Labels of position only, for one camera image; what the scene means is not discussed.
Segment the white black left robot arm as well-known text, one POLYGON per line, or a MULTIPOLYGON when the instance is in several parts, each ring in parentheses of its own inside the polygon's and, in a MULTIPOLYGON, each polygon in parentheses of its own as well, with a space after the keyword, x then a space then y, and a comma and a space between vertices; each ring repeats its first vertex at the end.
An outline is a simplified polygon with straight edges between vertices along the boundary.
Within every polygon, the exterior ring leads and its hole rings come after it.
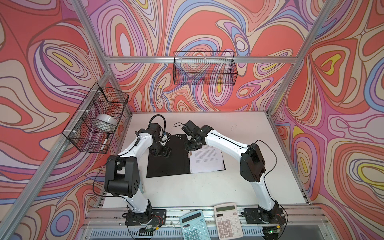
POLYGON ((125 150, 108 158, 104 189, 112 197, 124 200, 129 207, 128 218, 140 225, 147 225, 152 222, 153 212, 150 200, 139 190, 141 178, 138 160, 146 150, 167 157, 170 149, 161 142, 163 137, 157 130, 141 129, 135 134, 135 140, 125 150))

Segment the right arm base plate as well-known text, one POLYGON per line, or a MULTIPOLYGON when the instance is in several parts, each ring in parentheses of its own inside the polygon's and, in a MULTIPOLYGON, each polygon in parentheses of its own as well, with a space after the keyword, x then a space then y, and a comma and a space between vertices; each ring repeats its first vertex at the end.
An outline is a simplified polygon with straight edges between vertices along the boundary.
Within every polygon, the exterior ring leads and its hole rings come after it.
POLYGON ((287 222, 287 215, 282 208, 277 208, 271 212, 260 208, 245 208, 241 215, 246 218, 247 224, 283 225, 287 222))

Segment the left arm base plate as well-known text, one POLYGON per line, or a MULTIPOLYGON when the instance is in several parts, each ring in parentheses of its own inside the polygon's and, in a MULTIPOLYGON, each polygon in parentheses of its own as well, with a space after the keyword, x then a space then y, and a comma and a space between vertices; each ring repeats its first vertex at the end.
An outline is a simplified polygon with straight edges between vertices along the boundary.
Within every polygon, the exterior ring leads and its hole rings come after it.
POLYGON ((127 226, 161 227, 166 223, 167 210, 154 209, 145 213, 133 213, 128 210, 122 214, 127 226))

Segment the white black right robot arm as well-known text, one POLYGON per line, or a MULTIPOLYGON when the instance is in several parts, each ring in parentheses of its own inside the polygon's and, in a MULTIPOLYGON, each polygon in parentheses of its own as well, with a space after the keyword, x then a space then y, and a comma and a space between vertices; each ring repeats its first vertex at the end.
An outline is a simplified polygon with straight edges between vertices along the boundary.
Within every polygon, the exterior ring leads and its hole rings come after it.
POLYGON ((198 130, 196 133, 187 133, 187 138, 187 151, 196 151, 202 146, 210 146, 239 161, 241 177, 251 183, 256 194, 259 220, 263 223, 271 223, 275 219, 279 204, 268 190, 265 180, 265 159, 256 143, 246 145, 232 140, 216 130, 206 133, 202 130, 198 130))

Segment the blue folder with black inside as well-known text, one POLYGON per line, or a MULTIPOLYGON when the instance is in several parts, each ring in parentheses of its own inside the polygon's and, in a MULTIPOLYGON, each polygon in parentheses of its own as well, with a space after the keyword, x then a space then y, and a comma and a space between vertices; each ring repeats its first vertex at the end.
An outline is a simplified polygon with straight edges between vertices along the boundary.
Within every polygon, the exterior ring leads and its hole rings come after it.
POLYGON ((147 178, 167 177, 176 175, 192 174, 190 170, 190 152, 185 150, 187 135, 172 135, 166 143, 171 148, 168 158, 154 157, 149 155, 147 166, 147 178))

